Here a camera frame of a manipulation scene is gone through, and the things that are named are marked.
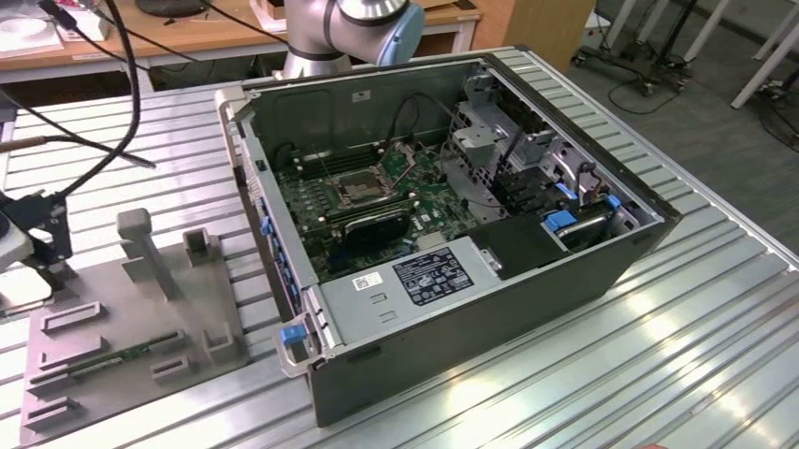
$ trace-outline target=barcode label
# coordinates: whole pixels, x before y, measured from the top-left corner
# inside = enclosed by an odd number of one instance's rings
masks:
[[[381,283],[382,278],[376,271],[352,280],[352,284],[354,284],[354,289],[357,291],[373,287],[374,285],[380,285]]]

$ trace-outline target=floor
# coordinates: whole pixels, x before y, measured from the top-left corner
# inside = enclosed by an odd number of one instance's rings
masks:
[[[598,8],[613,15],[621,1],[600,0]],[[648,3],[638,2],[628,21],[632,27]],[[669,5],[654,29],[652,44],[657,48],[678,9],[678,5]],[[692,14],[676,42],[674,54],[684,54],[704,22],[701,16]],[[693,176],[799,253],[799,153],[786,149],[762,130],[757,118],[762,108],[760,100],[752,99],[740,110],[729,107],[758,67],[750,59],[757,48],[757,43],[718,27],[692,63],[692,83],[650,115],[624,112],[606,99],[608,91],[633,77],[630,73],[592,61],[580,68],[573,67],[566,75]],[[785,61],[774,72],[777,78],[781,79],[794,67],[796,63]],[[670,95],[666,91],[646,98],[624,87],[613,98],[626,109],[646,110]],[[784,113],[799,123],[799,109],[790,107]],[[765,117],[776,128],[769,114]]]

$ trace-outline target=aluminum table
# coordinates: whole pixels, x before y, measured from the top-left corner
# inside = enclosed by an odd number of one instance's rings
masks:
[[[529,52],[497,57],[685,214],[604,297],[489,353],[317,428],[302,379],[268,338],[278,323],[213,111],[222,87],[150,94],[132,144],[69,199],[74,267],[121,257],[117,211],[146,206],[156,244],[192,227],[222,236],[252,363],[45,447],[792,447],[799,442],[797,259]],[[128,98],[45,108],[88,138],[125,132]],[[14,138],[42,132],[21,115]],[[11,196],[54,189],[93,150],[50,144],[5,161]],[[478,329],[464,329],[464,338]],[[14,447],[27,322],[0,326],[0,448]]]

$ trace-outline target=psu label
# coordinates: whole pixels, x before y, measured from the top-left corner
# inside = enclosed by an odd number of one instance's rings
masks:
[[[404,291],[422,306],[474,285],[449,248],[393,265]]]

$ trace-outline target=gray 3d-printed holder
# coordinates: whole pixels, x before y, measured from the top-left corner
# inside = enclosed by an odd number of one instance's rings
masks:
[[[220,242],[156,249],[146,210],[117,216],[128,260],[77,272],[30,314],[19,443],[30,445],[240,368],[244,332]]]

